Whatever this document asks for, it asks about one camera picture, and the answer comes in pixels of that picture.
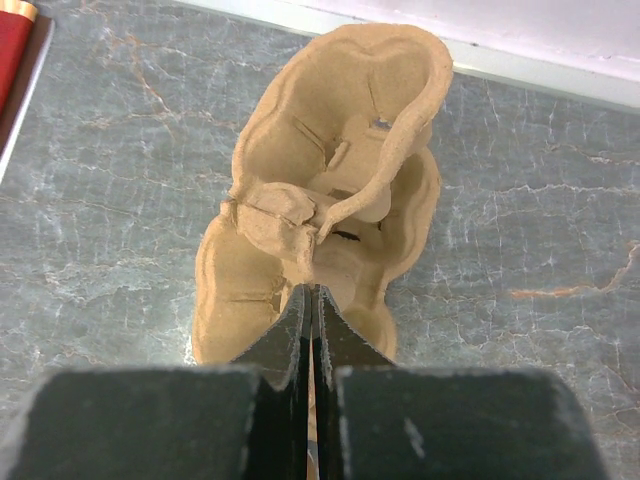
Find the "brown cardboard cup carrier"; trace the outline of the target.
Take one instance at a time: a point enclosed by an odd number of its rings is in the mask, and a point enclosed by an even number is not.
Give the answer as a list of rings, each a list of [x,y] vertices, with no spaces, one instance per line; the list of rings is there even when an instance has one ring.
[[[446,45],[416,26],[314,38],[238,138],[223,205],[233,230],[297,282],[400,275],[439,196],[428,143],[452,78]]]

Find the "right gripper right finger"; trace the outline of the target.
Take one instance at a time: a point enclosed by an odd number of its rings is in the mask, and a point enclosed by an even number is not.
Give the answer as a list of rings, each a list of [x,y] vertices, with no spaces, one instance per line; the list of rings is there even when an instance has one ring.
[[[400,367],[311,292],[323,479],[604,479],[573,391],[532,368]]]

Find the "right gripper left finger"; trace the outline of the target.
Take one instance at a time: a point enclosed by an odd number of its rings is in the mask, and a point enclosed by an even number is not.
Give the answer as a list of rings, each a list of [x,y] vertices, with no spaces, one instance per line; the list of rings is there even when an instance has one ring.
[[[57,372],[1,443],[5,479],[303,479],[307,290],[235,362]]]

